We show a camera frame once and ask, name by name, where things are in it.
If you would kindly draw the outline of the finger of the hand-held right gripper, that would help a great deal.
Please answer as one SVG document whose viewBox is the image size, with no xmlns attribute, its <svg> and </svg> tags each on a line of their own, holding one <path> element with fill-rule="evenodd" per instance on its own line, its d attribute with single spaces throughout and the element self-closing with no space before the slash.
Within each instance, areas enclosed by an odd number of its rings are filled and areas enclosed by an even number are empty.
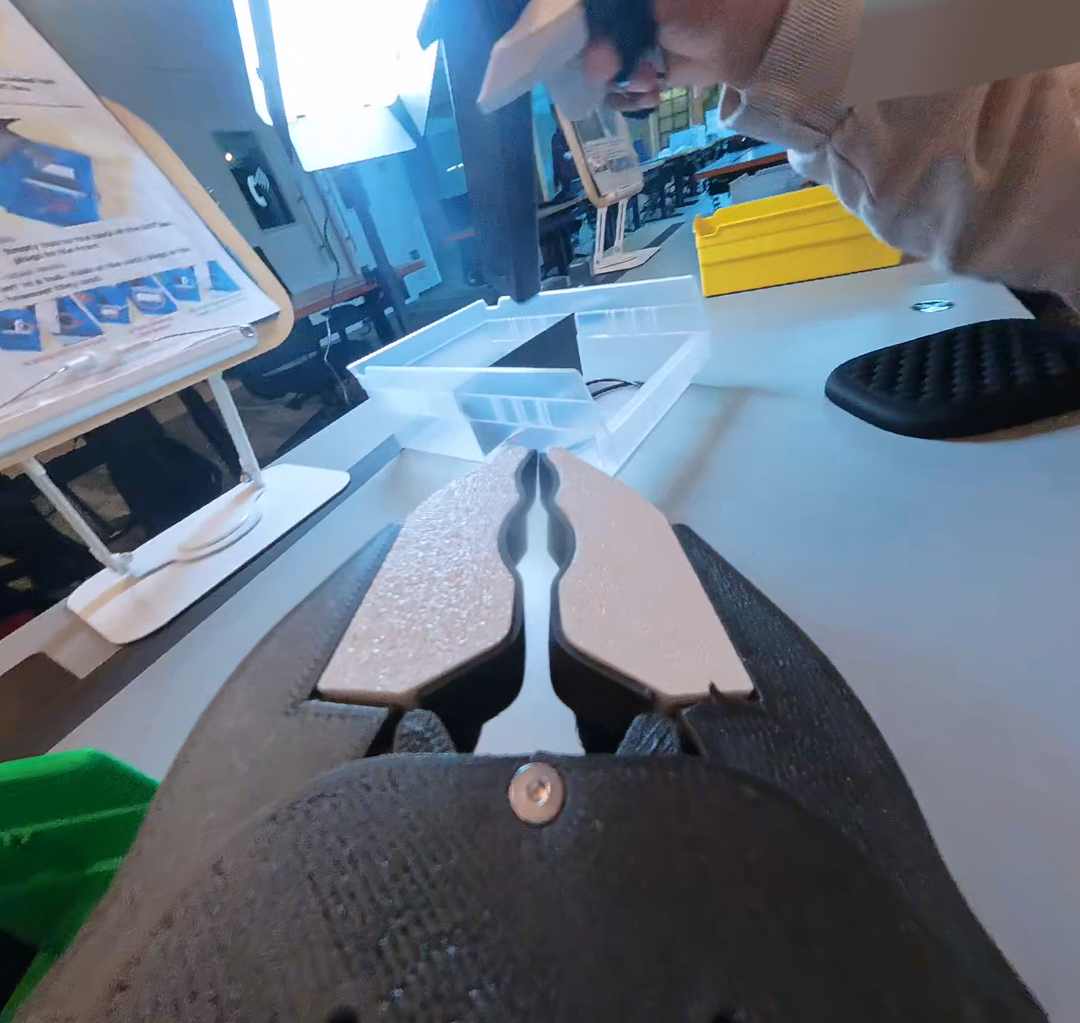
<svg viewBox="0 0 1080 1023">
<path fill-rule="evenodd" d="M 564 59 L 563 50 L 578 26 L 572 10 L 579 1 L 526 0 L 519 16 L 494 41 L 480 84 L 481 112 L 492 115 L 534 86 L 548 86 L 548 76 Z"/>
</svg>

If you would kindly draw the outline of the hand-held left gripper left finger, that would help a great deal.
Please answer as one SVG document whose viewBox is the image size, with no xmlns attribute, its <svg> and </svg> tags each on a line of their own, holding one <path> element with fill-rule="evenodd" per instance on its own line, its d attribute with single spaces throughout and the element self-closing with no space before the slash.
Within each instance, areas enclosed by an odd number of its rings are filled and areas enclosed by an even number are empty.
<svg viewBox="0 0 1080 1023">
<path fill-rule="evenodd" d="M 335 703 L 419 703 L 505 646 L 518 616 L 509 537 L 534 452 L 455 477 L 399 529 L 318 679 Z"/>
</svg>

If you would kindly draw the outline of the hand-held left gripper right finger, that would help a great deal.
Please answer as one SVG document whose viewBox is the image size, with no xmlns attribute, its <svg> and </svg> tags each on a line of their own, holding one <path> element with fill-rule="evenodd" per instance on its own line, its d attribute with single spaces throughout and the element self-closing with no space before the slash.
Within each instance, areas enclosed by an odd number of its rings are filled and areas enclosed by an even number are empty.
<svg viewBox="0 0 1080 1023">
<path fill-rule="evenodd" d="M 552 685 L 573 711 L 678 711 L 754 683 L 669 519 L 572 452 L 539 465 Z"/>
</svg>

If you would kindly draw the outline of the black usb hub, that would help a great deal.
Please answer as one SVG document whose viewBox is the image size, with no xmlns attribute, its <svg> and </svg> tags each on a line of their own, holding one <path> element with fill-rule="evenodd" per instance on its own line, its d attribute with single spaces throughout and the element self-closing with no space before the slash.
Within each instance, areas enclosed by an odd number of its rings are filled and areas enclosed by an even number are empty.
<svg viewBox="0 0 1080 1023">
<path fill-rule="evenodd" d="M 438 39 L 465 170 L 481 273 L 488 299 L 526 302 L 539 293 L 534 117 L 525 95 L 480 105 L 494 45 L 529 0 L 431 0 L 418 31 Z"/>
</svg>

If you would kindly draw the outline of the clear plastic bin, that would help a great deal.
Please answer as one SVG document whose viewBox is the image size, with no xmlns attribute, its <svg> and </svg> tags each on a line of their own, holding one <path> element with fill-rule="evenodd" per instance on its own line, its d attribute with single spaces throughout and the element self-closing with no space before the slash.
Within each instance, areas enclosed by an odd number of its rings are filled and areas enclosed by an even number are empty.
<svg viewBox="0 0 1080 1023">
<path fill-rule="evenodd" d="M 583 374 L 491 368 L 573 314 Z M 704 298 L 690 275 L 554 290 L 528 302 L 471 302 L 350 366 L 406 449 L 476 461 L 561 447 L 615 475 L 708 359 Z M 588 382 L 646 382 L 593 402 Z"/>
</svg>

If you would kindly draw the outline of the green plastic bin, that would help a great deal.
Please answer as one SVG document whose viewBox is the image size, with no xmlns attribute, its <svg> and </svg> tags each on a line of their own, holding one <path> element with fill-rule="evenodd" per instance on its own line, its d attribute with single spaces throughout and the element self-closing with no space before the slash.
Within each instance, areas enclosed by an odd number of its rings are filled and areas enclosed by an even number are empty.
<svg viewBox="0 0 1080 1023">
<path fill-rule="evenodd" d="M 94 750 L 1 765 L 1 1020 L 75 941 L 106 896 L 159 780 Z"/>
</svg>

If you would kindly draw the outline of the document stand with instruction sheet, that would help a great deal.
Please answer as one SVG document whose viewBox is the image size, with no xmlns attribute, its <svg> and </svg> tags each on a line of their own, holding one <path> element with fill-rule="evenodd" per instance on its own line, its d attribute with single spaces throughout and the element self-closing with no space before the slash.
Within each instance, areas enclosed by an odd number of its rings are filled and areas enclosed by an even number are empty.
<svg viewBox="0 0 1080 1023">
<path fill-rule="evenodd" d="M 568 143 L 588 202 L 595 210 L 593 275 L 626 273 L 654 259 L 658 245 L 626 250 L 627 207 L 642 193 L 642 159 L 629 136 L 627 120 L 600 107 L 573 122 L 553 107 Z"/>
<path fill-rule="evenodd" d="M 282 344 L 287 292 L 183 160 L 98 97 L 11 0 L 1 9 L 1 438 L 102 565 L 66 601 L 125 646 L 168 625 L 345 492 L 349 472 L 262 468 L 224 373 Z M 210 382 L 241 482 L 118 553 L 40 454 Z"/>
</svg>

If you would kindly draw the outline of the black bin divider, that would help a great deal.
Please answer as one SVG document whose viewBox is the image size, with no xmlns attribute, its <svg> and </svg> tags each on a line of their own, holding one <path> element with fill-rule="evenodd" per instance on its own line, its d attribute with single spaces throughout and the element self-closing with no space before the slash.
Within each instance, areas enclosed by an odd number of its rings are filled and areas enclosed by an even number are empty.
<svg viewBox="0 0 1080 1023">
<path fill-rule="evenodd" d="M 573 314 L 562 317 L 489 364 L 491 368 L 573 369 L 583 374 Z"/>
</svg>

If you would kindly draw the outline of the yellow plastic bin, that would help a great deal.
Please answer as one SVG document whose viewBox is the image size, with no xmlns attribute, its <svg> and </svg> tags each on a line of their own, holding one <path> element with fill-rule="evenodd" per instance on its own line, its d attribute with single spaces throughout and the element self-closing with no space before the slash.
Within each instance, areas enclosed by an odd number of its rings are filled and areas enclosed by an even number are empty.
<svg viewBox="0 0 1080 1023">
<path fill-rule="evenodd" d="M 716 210 L 696 218 L 694 234 L 708 298 L 894 268 L 903 260 L 826 187 Z"/>
</svg>

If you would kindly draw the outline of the black wall sign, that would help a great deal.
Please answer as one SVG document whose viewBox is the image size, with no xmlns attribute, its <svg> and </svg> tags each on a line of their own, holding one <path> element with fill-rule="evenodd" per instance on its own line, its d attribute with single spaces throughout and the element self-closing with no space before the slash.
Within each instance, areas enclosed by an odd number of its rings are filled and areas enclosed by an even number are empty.
<svg viewBox="0 0 1080 1023">
<path fill-rule="evenodd" d="M 296 223 L 291 204 L 255 134 L 249 131 L 216 131 L 213 139 L 258 228 L 276 230 Z"/>
</svg>

